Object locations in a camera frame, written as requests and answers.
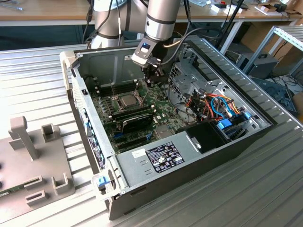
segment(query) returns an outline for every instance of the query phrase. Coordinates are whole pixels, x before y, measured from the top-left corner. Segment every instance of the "slotted aluminum surface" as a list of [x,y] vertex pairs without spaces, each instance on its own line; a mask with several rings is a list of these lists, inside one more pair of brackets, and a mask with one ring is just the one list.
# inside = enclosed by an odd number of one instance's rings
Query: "slotted aluminum surface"
[[[21,69],[16,70],[17,63],[14,64],[15,60],[10,56],[18,56],[18,59],[22,56],[24,61],[19,62],[25,62],[24,67],[27,66],[26,62],[35,66],[43,64],[30,60],[28,54],[33,50],[28,50],[27,55],[18,52],[0,53],[1,99],[15,107],[16,111],[12,114],[26,114],[30,117],[30,128],[34,129],[49,121],[60,126],[66,135],[63,140],[77,189],[74,195],[20,216],[5,225],[49,226],[56,223],[60,226],[119,227],[302,226],[302,125],[218,51],[198,38],[191,40],[279,125],[238,158],[115,221],[108,220],[104,203],[95,200],[89,184],[92,172],[70,108],[66,106],[67,97],[59,72],[59,56],[54,56],[57,59],[53,62],[56,64],[55,68],[47,69],[48,64],[45,62],[44,66],[28,71],[30,75],[26,75]],[[48,51],[41,50],[41,57]],[[1,61],[7,58],[11,58],[9,67]],[[214,75],[202,62],[200,68],[208,77]],[[58,72],[57,77],[54,77],[58,85],[53,85],[54,82],[48,79],[40,79],[41,83],[34,85],[32,81],[26,84],[23,80],[29,77],[43,78],[54,71]],[[9,78],[12,79],[11,83],[6,82]],[[63,100],[62,103],[55,101],[59,97]]]
[[274,32],[303,51],[303,26],[279,26]]

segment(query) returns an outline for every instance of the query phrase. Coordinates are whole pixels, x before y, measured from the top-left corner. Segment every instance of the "warning label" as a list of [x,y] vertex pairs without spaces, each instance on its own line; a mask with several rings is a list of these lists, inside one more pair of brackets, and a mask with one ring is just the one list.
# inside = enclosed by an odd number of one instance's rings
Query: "warning label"
[[184,162],[184,159],[172,142],[146,151],[157,173],[161,173]]

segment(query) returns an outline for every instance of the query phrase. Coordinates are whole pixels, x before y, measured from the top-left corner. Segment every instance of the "desk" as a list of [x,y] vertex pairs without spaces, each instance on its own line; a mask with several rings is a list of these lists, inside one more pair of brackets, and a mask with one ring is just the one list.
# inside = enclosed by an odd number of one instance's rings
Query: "desk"
[[[46,25],[84,25],[89,4],[86,0],[20,0],[23,11],[0,7],[0,26],[46,26]],[[216,13],[209,6],[191,4],[193,22],[224,22],[226,14]],[[253,5],[249,10],[236,16],[234,26],[222,46],[225,54],[243,22],[249,21],[291,21],[296,25],[302,15],[266,16]],[[180,7],[177,22],[187,22],[184,7]]]

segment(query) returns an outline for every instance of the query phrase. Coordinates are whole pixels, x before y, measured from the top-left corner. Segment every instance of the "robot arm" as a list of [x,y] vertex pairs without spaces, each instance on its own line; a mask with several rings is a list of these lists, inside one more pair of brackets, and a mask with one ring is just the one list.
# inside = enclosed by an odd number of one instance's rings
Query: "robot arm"
[[[159,42],[171,38],[181,0],[150,0],[146,8],[140,0],[117,0],[121,12],[121,30],[146,33],[135,50],[132,60],[143,68],[149,64],[157,66],[159,60],[152,52]],[[108,9],[111,11],[106,22],[98,30],[91,48],[118,45],[119,24],[116,0],[95,0],[95,28],[105,21]]]
[[132,55],[132,60],[143,68],[158,67],[160,60],[152,51],[160,41],[171,38],[174,31],[180,0],[150,0],[145,23],[146,36]]

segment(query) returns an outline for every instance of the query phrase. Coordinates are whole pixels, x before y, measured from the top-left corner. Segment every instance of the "blue tab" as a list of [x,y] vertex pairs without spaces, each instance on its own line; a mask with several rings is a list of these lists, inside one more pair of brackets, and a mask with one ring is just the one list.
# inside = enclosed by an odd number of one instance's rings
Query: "blue tab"
[[245,112],[244,115],[246,116],[247,119],[251,118],[251,115],[250,115],[250,113],[248,113],[248,112]]
[[98,187],[101,187],[109,182],[110,182],[110,179],[108,176],[102,176],[102,177],[99,177],[97,185],[98,185]]
[[232,123],[230,122],[230,120],[228,119],[224,119],[222,121],[219,121],[218,126],[220,127],[220,129],[225,129],[228,126],[231,126]]

